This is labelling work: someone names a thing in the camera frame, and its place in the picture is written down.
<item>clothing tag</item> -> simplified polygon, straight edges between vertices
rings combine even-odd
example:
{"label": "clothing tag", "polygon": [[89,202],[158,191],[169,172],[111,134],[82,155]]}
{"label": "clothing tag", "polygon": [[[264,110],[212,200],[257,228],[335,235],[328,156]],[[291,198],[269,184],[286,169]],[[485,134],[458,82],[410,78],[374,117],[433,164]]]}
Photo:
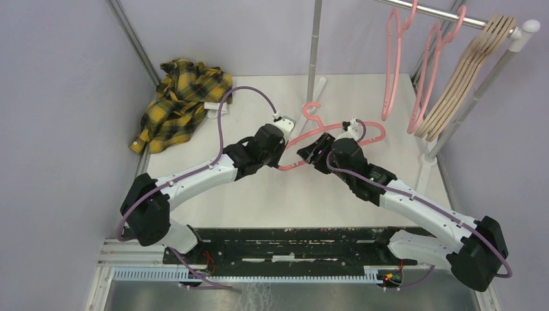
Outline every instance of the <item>clothing tag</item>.
{"label": "clothing tag", "polygon": [[[204,102],[204,109],[208,110],[206,118],[215,119],[218,117],[219,102]],[[229,105],[225,103],[221,109],[221,115],[229,113]]]}

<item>lavender wall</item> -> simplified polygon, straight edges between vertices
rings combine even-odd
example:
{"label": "lavender wall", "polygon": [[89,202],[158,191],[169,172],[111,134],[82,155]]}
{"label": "lavender wall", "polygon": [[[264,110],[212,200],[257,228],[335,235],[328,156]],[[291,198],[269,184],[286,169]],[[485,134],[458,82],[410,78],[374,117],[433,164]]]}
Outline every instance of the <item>lavender wall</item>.
{"label": "lavender wall", "polygon": [[[184,57],[235,76],[306,75],[314,0],[121,0],[158,73]],[[453,0],[422,0],[449,8]],[[323,1],[319,74],[383,73],[390,5],[373,0]],[[409,12],[401,10],[403,19]],[[416,15],[403,39],[401,72],[411,73],[433,20]]]}
{"label": "lavender wall", "polygon": [[[542,25],[442,150],[442,161],[462,210],[477,218],[490,215],[503,227],[515,275],[495,281],[502,307],[546,310],[549,5],[545,0],[469,1],[467,12],[485,19],[507,14],[521,23],[538,19]],[[440,69],[438,93],[475,34],[463,31],[444,52],[442,63],[448,65]]]}
{"label": "lavender wall", "polygon": [[152,91],[104,0],[0,3],[0,310],[82,310]]}

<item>vertical metal rod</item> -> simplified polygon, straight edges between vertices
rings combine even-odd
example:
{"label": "vertical metal rod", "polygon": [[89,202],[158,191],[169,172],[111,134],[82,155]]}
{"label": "vertical metal rod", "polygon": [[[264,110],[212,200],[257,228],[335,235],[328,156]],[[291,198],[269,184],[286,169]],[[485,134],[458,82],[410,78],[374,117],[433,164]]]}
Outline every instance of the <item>vertical metal rod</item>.
{"label": "vertical metal rod", "polygon": [[313,35],[311,37],[311,56],[309,57],[309,78],[307,81],[307,100],[313,101],[315,90],[315,77],[317,73],[317,53],[319,51],[320,15],[322,12],[322,0],[315,0],[315,15],[313,17]]}
{"label": "vertical metal rod", "polygon": [[427,154],[427,158],[434,159],[442,146],[450,139],[450,137],[458,130],[461,123],[465,120],[465,118],[469,115],[469,113],[473,110],[473,108],[476,106],[478,101],[484,96],[484,93],[488,90],[488,88],[492,85],[492,83],[496,80],[496,78],[501,73],[501,70],[505,68],[505,66],[509,63],[509,61],[517,54],[517,52],[513,52],[510,50],[506,50],[505,53],[501,56],[501,58],[498,60],[494,68],[488,73],[484,81],[482,81],[481,85],[478,87],[478,89],[473,93],[473,97],[467,102],[467,104],[461,109],[455,120],[448,125],[446,130],[442,132],[442,136],[438,141],[436,142],[436,145],[432,148],[432,150]]}
{"label": "vertical metal rod", "polygon": [[141,42],[139,41],[135,31],[131,27],[129,20],[126,17],[126,13],[124,12],[124,7],[119,0],[107,0],[107,4],[111,7],[115,17],[118,20],[120,28],[122,28],[122,30],[124,31],[126,37],[128,38],[128,41],[135,51],[135,54],[137,54],[137,57],[139,57],[139,60],[145,68],[147,75],[149,76],[153,84],[157,86],[160,83],[160,78],[158,77],[158,74],[156,73],[156,70],[154,69],[151,61],[149,60],[147,53],[145,53],[145,50],[143,49],[143,46],[141,45]]}
{"label": "vertical metal rod", "polygon": [[[452,4],[452,7],[451,7],[450,11],[451,12],[456,12],[460,8],[460,6],[466,5],[466,4],[467,4],[467,0],[454,0],[454,3]],[[447,21],[447,20],[442,21],[442,26],[440,28],[441,28],[443,37],[450,30],[450,25],[452,25],[452,23],[450,21]],[[431,42],[429,43],[429,57],[427,58],[427,69],[429,69],[431,67],[432,56],[434,54],[434,48],[435,48],[435,41],[436,41],[436,37],[433,36],[431,38]],[[423,63],[423,57],[425,57],[425,55],[423,55],[423,54],[424,53],[422,52],[421,57],[418,60],[418,63],[416,64],[416,68],[414,69],[414,72],[412,73],[412,85],[414,85],[414,86],[420,80],[421,64]]]}

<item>gray floor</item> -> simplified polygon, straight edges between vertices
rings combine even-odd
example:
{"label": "gray floor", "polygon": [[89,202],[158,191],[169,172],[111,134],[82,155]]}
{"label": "gray floor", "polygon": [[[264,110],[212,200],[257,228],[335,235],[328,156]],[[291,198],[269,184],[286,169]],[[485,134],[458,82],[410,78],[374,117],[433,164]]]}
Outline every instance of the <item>gray floor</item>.
{"label": "gray floor", "polygon": [[[408,283],[425,272],[405,273]],[[115,281],[106,310],[479,310],[473,291],[442,271],[418,287],[387,293],[373,284],[232,285],[240,292],[188,291],[171,282]]]}

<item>metal hanging rod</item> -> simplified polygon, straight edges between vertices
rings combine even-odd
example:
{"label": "metal hanging rod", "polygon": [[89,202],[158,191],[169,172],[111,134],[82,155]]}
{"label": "metal hanging rod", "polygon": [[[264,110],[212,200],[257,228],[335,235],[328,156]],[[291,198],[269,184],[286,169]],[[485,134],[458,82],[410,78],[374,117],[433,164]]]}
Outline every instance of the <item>metal hanging rod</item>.
{"label": "metal hanging rod", "polygon": [[[410,2],[406,2],[402,0],[376,0],[376,1],[386,3],[388,5],[398,6],[400,8],[406,8],[407,10],[412,10],[412,3]],[[454,12],[440,10],[438,8],[432,8],[427,5],[418,4],[416,12],[429,15],[429,16],[440,17],[442,19],[446,19],[447,21],[452,21],[452,22],[457,22],[460,18],[460,16],[455,14]],[[463,25],[476,28],[476,29],[481,29],[481,30],[484,29],[484,27],[486,26],[486,23],[487,21],[485,21],[484,19],[478,19],[476,17],[468,17],[468,16],[465,16],[463,21]],[[508,36],[511,36],[514,31],[515,31],[514,29],[511,29],[509,31]]]}

